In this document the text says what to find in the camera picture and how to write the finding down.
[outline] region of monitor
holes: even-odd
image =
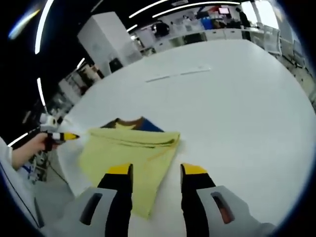
[[[229,14],[229,9],[227,7],[220,7],[218,12],[219,14]]]

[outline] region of white pillar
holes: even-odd
[[[257,22],[262,23],[261,17],[260,17],[260,14],[259,14],[259,10],[258,10],[258,8],[257,8],[256,3],[255,3],[255,2],[251,2],[251,5],[252,5],[253,10],[254,10],[254,12],[255,12],[255,14],[256,14]]]

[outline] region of desk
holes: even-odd
[[[208,72],[178,75],[206,64]],[[178,76],[146,82],[159,75]],[[151,219],[131,215],[131,237],[185,236],[183,162],[201,165],[247,202],[257,220],[276,225],[296,204],[314,165],[316,116],[307,96],[276,58],[247,40],[194,43],[143,58],[93,85],[61,127],[82,133],[140,116],[179,131],[181,144]],[[88,184],[77,166],[85,140],[57,150],[76,194]]]
[[[258,29],[258,28],[244,28],[244,29],[242,29],[242,31],[248,31],[248,32],[251,32],[251,33],[258,33],[258,34],[264,34],[265,33],[264,30]]]

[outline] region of person's arm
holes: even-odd
[[[12,151],[12,167],[18,170],[22,167],[33,155],[39,151],[45,150],[45,139],[47,133],[39,133],[22,147]]]

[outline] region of folded towel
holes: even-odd
[[[79,158],[84,174],[97,187],[111,166],[133,164],[132,212],[147,219],[180,133],[111,128],[94,128],[89,133],[90,139]]]

